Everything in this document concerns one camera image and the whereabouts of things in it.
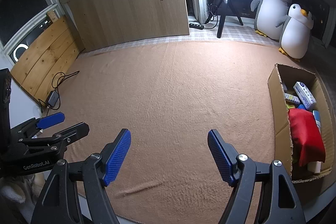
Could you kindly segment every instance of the glowing white ring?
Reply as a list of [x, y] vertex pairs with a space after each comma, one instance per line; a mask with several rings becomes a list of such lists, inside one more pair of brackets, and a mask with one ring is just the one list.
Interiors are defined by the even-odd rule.
[[16, 47], [16, 49], [14, 50], [13, 52], [13, 57], [14, 57], [14, 60], [17, 62], [19, 61], [18, 58], [16, 57], [16, 51], [18, 48], [25, 48], [25, 49], [28, 49], [28, 46], [26, 44], [19, 44], [19, 46]]

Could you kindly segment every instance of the penguin plush toy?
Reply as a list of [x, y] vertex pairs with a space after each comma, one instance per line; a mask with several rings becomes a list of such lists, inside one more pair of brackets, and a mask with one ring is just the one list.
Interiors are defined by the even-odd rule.
[[280, 47], [290, 57], [301, 59], [307, 49], [310, 39], [310, 30], [314, 26], [311, 12], [301, 9], [300, 5], [290, 6], [288, 15], [279, 19], [276, 27], [283, 25], [280, 36]]
[[257, 8], [257, 14], [254, 20], [255, 32], [279, 40], [281, 29], [275, 25], [278, 20], [287, 15], [288, 7], [292, 0], [253, 0], [251, 2], [251, 11]]

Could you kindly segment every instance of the brown blanket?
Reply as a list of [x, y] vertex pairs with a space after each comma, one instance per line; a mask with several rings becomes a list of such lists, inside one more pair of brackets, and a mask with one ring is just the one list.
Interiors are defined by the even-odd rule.
[[277, 48], [240, 42], [172, 42], [78, 58], [69, 72], [80, 73], [60, 88], [66, 120], [47, 134], [86, 122], [89, 135], [66, 152], [79, 161], [128, 128], [130, 150], [106, 189], [115, 212], [145, 224], [215, 224], [231, 188], [207, 133], [216, 128], [239, 153], [273, 160], [267, 79], [275, 63], [299, 66]]

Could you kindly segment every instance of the red pouch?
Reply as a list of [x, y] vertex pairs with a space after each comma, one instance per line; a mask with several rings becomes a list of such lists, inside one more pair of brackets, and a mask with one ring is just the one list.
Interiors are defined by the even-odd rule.
[[325, 162], [326, 151], [313, 114], [304, 109], [291, 108], [288, 117], [293, 145], [300, 156], [299, 166], [312, 161]]

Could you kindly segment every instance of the textured blue pad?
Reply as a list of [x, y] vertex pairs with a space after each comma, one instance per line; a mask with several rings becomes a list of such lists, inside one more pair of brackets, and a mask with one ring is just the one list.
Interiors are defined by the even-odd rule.
[[106, 187], [110, 184], [111, 181], [115, 181], [115, 179], [117, 178], [121, 165], [123, 164], [123, 161], [130, 146], [131, 132], [127, 130], [120, 139], [119, 143], [111, 154], [111, 157], [106, 163], [105, 175], [103, 177], [103, 181]]
[[229, 186], [233, 187], [236, 179], [233, 177], [232, 164], [212, 131], [209, 131], [208, 133], [208, 146], [213, 159], [216, 162], [222, 180], [227, 182]]
[[46, 129], [52, 127], [58, 123], [64, 122], [65, 115], [62, 112], [57, 112], [50, 116], [41, 118], [36, 124], [37, 128]]

